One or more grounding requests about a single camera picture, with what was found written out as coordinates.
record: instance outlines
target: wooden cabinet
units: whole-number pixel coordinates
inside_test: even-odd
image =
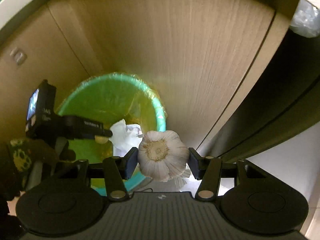
[[[26,102],[42,78],[64,93],[88,74],[137,74],[159,92],[167,129],[201,150],[245,98],[287,31],[298,0],[279,2],[287,8],[257,0],[51,0],[32,16],[46,17],[50,25],[25,23],[35,41],[49,45],[43,53],[37,45],[34,62],[27,59],[37,78],[16,100]],[[15,37],[21,35],[22,49],[29,42],[32,47],[32,35],[20,31]],[[57,61],[64,74],[54,67]]]
[[[319,122],[319,49],[320,37],[309,39],[288,32],[268,68],[214,137],[207,154],[233,163]]]
[[[22,49],[26,61],[17,66],[10,52]],[[25,136],[29,97],[43,79],[57,86],[56,105],[89,77],[55,24],[41,7],[0,48],[0,137]]]

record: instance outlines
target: clear plastic bag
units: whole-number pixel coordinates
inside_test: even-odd
[[[320,34],[319,9],[306,0],[300,0],[291,20],[290,29],[303,37],[314,38]]]
[[[127,124],[138,124],[141,133],[150,130],[165,131],[166,113],[159,95],[135,75],[111,73],[92,77],[82,82],[58,109],[59,115],[78,115],[102,122],[105,129],[124,119]],[[69,148],[77,159],[100,163],[114,155],[113,144],[98,144],[95,140],[70,140]],[[132,190],[145,177],[136,170],[124,185]],[[92,186],[105,195],[104,180],[92,179]]]

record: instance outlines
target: wooden cabinet door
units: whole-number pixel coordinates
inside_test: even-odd
[[[25,62],[17,66],[10,52],[22,49]],[[43,79],[57,87],[56,105],[89,77],[55,24],[41,7],[0,48],[0,137],[25,136],[29,98]]]
[[[52,0],[48,5],[90,74],[140,76],[159,92],[167,129],[194,148],[230,102],[275,13],[256,0]]]

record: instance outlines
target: garlic clove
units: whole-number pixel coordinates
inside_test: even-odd
[[[187,184],[187,182],[181,177],[174,178],[173,180],[178,189],[181,189],[184,185]]]
[[[105,144],[109,141],[109,137],[95,135],[94,140],[96,143]]]
[[[183,163],[186,163],[188,160],[176,155],[168,155],[167,158],[164,160],[166,165],[168,166],[170,170],[170,177],[176,178],[182,175],[182,173],[186,169],[186,165]]]
[[[189,178],[191,176],[191,170],[186,168],[186,170],[182,173],[182,178]]]
[[[168,166],[163,162],[153,162],[147,159],[139,158],[140,172],[146,177],[151,177],[157,181],[168,181],[170,178],[170,171]]]

